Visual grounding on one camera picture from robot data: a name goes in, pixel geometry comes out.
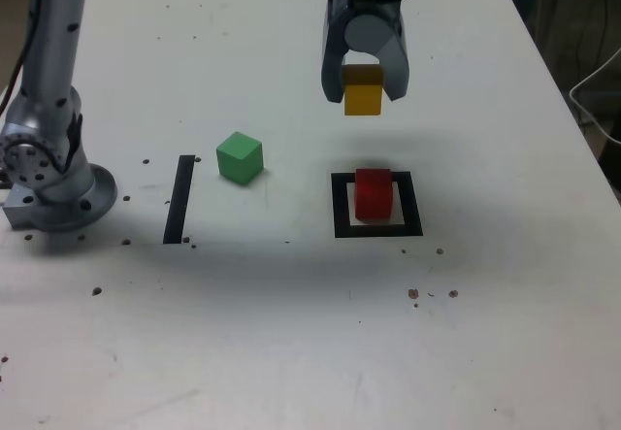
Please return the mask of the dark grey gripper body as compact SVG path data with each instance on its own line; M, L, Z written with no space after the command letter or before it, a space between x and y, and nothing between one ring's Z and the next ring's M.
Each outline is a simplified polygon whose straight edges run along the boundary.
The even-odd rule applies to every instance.
M401 18L401 2L378 3L365 0L328 0L328 20L336 21L339 17L355 17L371 14L387 20Z

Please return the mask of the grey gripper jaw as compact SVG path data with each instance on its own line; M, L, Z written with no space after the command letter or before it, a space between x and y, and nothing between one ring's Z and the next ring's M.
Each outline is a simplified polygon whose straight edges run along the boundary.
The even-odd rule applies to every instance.
M350 50L374 56L382 68L383 89L391 101L406 96L409 59L401 13L392 16L362 14L345 27Z

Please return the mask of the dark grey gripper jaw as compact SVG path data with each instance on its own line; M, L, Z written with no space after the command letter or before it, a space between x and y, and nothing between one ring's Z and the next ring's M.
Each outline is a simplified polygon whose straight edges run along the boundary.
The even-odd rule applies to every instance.
M351 19L351 11L326 11L323 31L321 85L329 102L341 103L343 100L343 60L349 51L344 31Z

